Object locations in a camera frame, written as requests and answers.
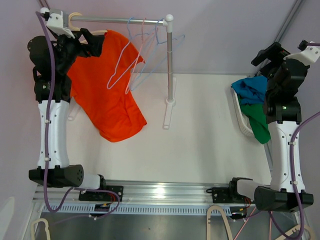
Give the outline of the blue t shirt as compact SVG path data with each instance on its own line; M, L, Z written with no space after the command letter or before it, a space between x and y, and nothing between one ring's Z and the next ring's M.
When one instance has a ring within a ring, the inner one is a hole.
M235 81L231 87L240 98L241 105L262 105L267 91L267 78L264 76L246 77Z

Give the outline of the pink wire hanger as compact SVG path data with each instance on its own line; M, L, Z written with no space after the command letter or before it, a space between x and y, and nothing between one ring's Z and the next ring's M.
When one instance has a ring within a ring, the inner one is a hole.
M136 60L134 62L133 68L130 70L130 79L129 79L129 82L128 82L128 84L126 86L126 89L125 89L125 94L126 95L131 90L130 89L131 81L132 81L132 77L133 77L133 75L135 73L135 70L137 68L137 65L140 64L140 63L143 63L143 64L146 63L146 61L145 61L144 57L142 56L142 54L148 55L149 51L151 50L151 48L153 46L153 42L154 42L154 39L155 39L155 37L154 37L155 33L153 31L151 31L151 33L144 32L145 22L146 22L146 18L143 19L142 24L141 24L141 45L140 45Z

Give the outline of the green t shirt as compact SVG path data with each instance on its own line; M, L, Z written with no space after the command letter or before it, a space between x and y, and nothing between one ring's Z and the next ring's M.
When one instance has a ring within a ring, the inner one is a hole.
M271 135L263 112L263 104L245 103L245 99L241 97L238 97L238 100L241 112L248 117L255 139L262 145L266 144L271 139Z

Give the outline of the light blue wire hanger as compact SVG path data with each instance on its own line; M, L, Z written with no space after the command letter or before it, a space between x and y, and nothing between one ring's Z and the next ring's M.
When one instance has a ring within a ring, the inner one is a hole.
M170 56L172 56L172 53L175 51L175 49L178 48L185 39L184 34L172 37L171 31L169 32L169 40L167 39L165 41L159 41L158 31L160 25L162 25L163 27L167 27L169 24L167 23L167 20L162 18L155 23L154 29L146 33L142 32L140 34L142 37L144 35L148 35L148 37L150 37L150 40L146 40L146 44L144 44L144 40L141 40L141 48L139 50L139 53L143 53L143 57L147 57L147 59L143 62L143 67L138 71L136 71L138 59L133 62L134 67L131 73L134 74L134 76L131 76L128 83L127 89L129 91L134 91L135 89L137 89L147 78L151 76L151 74L153 74L157 70L158 67L162 65L165 60L168 59L167 56L164 56L163 59L149 71L149 73L146 73L145 68L148 68L156 58L156 53L160 48L160 45L169 44L169 53Z

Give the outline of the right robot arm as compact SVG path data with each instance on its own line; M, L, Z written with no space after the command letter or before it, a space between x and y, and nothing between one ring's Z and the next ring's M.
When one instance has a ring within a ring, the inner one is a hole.
M273 173L270 185L234 177L227 190L232 202L247 197L260 211L288 213L301 212L314 203L314 196L306 192L300 169L298 128L302 126L302 110L296 94L311 64L320 57L320 50L306 40L298 49L297 53L289 53L274 42L251 62L257 66L265 59L270 61L260 72L267 78L263 112L270 132Z

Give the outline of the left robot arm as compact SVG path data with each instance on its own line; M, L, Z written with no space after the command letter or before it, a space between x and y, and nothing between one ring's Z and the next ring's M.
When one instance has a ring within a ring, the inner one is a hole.
M27 44L34 64L35 100L41 123L41 144L37 167L28 172L31 181L47 188L73 187L90 189L97 201L107 197L108 188L102 176L86 173L80 164L70 164L67 153L67 120L71 102L72 81L67 76L78 57L99 57L104 35L93 35L86 28L73 36L34 37Z

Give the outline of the cream plastic hanger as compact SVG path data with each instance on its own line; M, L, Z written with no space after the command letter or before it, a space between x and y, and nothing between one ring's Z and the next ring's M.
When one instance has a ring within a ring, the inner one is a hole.
M68 28L72 31L74 34L75 38L68 38L67 36L64 37L64 41L70 42L70 43L75 43L75 44L86 44L87 41L85 40L85 37L81 33L81 28L83 27L77 27L74 26L72 21L74 17L81 17L82 14L79 12L72 12L68 15ZM95 30L95 31L90 31L93 35L104 35L105 39L105 34L108 32L107 30Z

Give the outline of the orange t shirt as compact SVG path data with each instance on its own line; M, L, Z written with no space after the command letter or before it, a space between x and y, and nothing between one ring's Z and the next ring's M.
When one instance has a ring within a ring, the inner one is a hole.
M130 72L112 89L107 89L127 42L122 34L108 30L101 56L78 57L67 73L72 81L70 95L83 108L100 135L112 143L133 137L147 124L132 93L125 94Z

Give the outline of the cream hanger bottom middle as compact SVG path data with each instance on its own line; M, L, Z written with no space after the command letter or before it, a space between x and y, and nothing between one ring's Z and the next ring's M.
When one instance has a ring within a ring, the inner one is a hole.
M205 233L205 239L211 240L212 239L212 213L217 212L218 215L221 217L220 223L218 223L219 227L224 227L226 237L228 240L233 240L233 234L230 227L230 224L227 219L227 215L225 213L225 210L218 205L212 205L208 208L206 212L206 233Z

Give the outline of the cream hanger bottom right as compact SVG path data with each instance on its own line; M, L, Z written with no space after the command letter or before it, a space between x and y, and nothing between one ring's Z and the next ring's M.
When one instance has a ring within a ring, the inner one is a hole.
M301 225L297 224L296 226L294 226L294 227L290 228L288 231L286 231L285 234L288 235L289 237L295 237L298 235L298 232L300 231L300 229L301 229ZM303 233L308 236L308 238L307 238L308 240L316 240L317 239L315 231L311 227L309 227L308 225L304 226ZM280 235L275 240L285 240L285 239L286 239L285 236Z

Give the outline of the white perforated basket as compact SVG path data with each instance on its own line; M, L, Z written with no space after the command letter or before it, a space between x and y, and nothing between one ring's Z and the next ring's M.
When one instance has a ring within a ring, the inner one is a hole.
M253 130L250 126L249 118L242 113L238 95L233 89L232 100L240 131L247 137L254 137Z

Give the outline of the white clothes rack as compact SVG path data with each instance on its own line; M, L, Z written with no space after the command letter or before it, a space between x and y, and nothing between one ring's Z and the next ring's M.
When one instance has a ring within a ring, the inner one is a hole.
M169 33L172 32L173 36L173 21L174 17L171 14L167 14L166 17L164 18L167 20L168 26L166 28L166 39L169 40ZM97 22L97 23L112 23L112 24L127 24L129 18L107 18L107 17L89 17L89 16L76 16L73 18L73 21L79 21L79 22ZM158 20L146 20L145 25L153 25L155 26L155 23ZM130 24L135 24L135 25L141 25L142 19L136 19L130 23ZM167 45L167 79L168 79L168 96L166 99L166 111L164 115L164 123L163 123L163 128L165 130L170 128L171 124L171 117L172 117L172 110L173 107L176 105L176 100L175 100L175 90L176 90L176 79L173 77L173 53L170 56L169 49L170 45Z

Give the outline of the aluminium mounting rail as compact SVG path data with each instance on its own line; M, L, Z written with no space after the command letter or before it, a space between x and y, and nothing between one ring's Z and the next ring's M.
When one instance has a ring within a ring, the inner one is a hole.
M50 208L59 213L92 216L113 214L204 216L212 205L227 216L244 215L254 207L247 199L231 199L227 184L117 181L106 183L108 192L49 188Z

